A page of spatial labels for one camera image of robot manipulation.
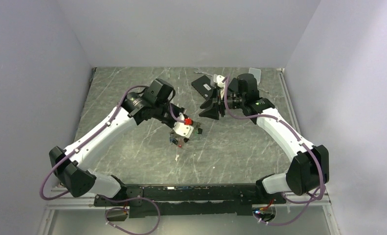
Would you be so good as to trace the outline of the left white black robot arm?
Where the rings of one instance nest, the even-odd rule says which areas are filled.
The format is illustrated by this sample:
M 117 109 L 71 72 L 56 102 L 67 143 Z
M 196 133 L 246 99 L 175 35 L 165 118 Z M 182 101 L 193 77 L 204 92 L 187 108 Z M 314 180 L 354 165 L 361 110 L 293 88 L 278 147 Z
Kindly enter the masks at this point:
M 174 87 L 156 78 L 149 86 L 139 88 L 140 92 L 134 92 L 135 87 L 129 88 L 107 117 L 78 141 L 50 150 L 51 173 L 73 197 L 96 193 L 106 196 L 115 206 L 125 202 L 125 185 L 115 176 L 96 173 L 91 165 L 117 136 L 135 129 L 143 121 L 154 118 L 171 128 L 173 135 L 190 139 L 194 122 L 184 114 L 185 108 L 172 104 Z

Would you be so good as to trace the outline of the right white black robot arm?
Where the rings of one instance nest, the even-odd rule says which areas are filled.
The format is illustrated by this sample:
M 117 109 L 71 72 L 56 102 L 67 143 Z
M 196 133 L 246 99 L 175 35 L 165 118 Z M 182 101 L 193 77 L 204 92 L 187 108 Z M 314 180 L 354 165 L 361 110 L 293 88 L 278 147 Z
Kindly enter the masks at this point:
M 275 193 L 292 192 L 296 195 L 317 190 L 321 198 L 329 181 L 329 152 L 324 145 L 314 145 L 299 134 L 280 114 L 275 105 L 260 96 L 257 79 L 251 73 L 236 78 L 221 75 L 213 79 L 202 76 L 191 86 L 203 97 L 199 116 L 218 120 L 232 110 L 242 110 L 241 119 L 250 119 L 266 131 L 290 160 L 285 173 L 272 174 L 256 181 L 255 196 L 268 203 Z

